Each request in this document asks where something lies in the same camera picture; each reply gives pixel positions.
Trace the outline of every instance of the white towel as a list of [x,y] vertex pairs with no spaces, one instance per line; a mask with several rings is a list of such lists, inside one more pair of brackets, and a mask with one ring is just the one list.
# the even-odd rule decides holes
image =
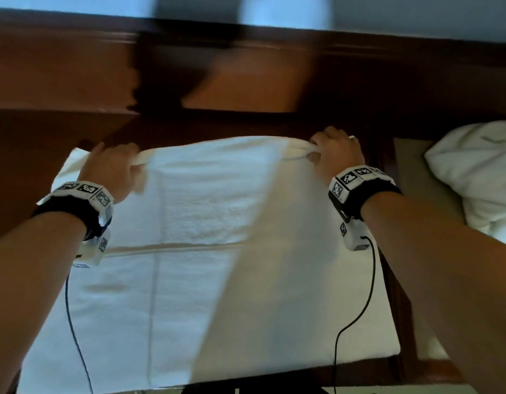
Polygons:
[[463,197],[467,224],[506,243],[506,121],[455,129],[425,157]]
[[[116,205],[97,269],[73,268],[72,320],[96,394],[333,363],[364,306],[372,253],[347,251],[305,141],[229,138],[160,148],[142,194]],[[74,150],[54,187],[86,153]],[[399,352],[381,266],[339,362]],[[60,294],[21,394],[87,393]]]

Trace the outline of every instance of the person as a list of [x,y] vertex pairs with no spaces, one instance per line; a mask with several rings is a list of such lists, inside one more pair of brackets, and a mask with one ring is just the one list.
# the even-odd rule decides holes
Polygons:
[[[308,155],[325,185],[364,164],[355,139],[328,127]],[[79,174],[116,203],[140,174],[135,144],[97,146]],[[377,192],[360,215],[412,303],[479,392],[506,393],[506,245],[395,192]],[[0,237],[0,394],[40,331],[85,237],[81,219],[47,212]]]

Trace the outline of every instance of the wooden furniture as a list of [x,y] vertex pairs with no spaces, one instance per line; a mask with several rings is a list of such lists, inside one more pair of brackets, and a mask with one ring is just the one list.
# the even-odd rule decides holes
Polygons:
[[[79,143],[307,139],[333,124],[397,177],[394,137],[438,139],[497,118],[506,44],[0,10],[0,199],[10,204],[0,234],[28,217]],[[417,359],[410,302],[384,258],[383,268],[401,355],[342,365],[337,384],[461,382],[449,361]],[[331,385],[331,367],[244,382],[296,377]]]

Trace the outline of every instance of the hand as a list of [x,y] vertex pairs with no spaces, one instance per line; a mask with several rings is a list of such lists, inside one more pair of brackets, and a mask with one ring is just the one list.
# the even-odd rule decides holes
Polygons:
[[326,127],[324,132],[319,131],[311,137],[310,142],[319,147],[319,152],[312,152],[307,158],[315,165],[315,172],[327,186],[343,170],[364,164],[359,140],[350,139],[343,130]]
[[114,203],[125,199],[134,189],[142,165],[132,166],[140,149],[135,143],[104,149],[101,142],[92,150],[79,172],[79,181],[103,185],[114,197]]

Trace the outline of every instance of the black cable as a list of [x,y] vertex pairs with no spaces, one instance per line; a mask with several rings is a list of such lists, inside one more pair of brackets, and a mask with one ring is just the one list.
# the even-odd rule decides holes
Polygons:
[[337,338],[335,339],[335,355],[333,357],[334,358],[334,360],[333,360],[334,361],[334,367],[333,367],[333,369],[334,369],[333,370],[333,380],[334,380],[333,392],[334,392],[334,394],[337,394],[337,389],[335,387],[335,381],[337,380],[337,344],[339,344],[339,337],[341,336],[342,332],[346,331],[349,327],[351,327],[353,324],[355,324],[355,322],[357,322],[362,317],[362,315],[364,314],[364,312],[368,308],[368,305],[370,304],[370,300],[372,299],[372,294],[373,294],[373,284],[375,282],[375,248],[373,246],[372,241],[367,236],[362,236],[361,239],[368,239],[368,242],[370,242],[370,246],[372,246],[372,255],[373,255],[372,283],[370,285],[370,294],[368,295],[368,300],[366,300],[366,304],[362,308],[361,313],[357,316],[357,318],[355,318],[352,322],[350,322],[348,325],[343,327],[339,331],[339,333],[337,333]]
[[70,278],[70,276],[71,274],[69,273],[65,281],[65,308],[67,309],[68,326],[71,329],[72,338],[74,339],[74,344],[76,344],[76,349],[78,349],[79,357],[82,359],[83,369],[85,369],[85,373],[87,374],[87,382],[89,384],[89,390],[91,391],[91,394],[94,394],[94,391],[92,391],[91,377],[88,374],[87,365],[85,364],[85,359],[83,358],[82,351],[79,348],[78,339],[76,338],[76,333],[74,332],[74,327],[72,326],[71,310],[68,307],[68,279]]

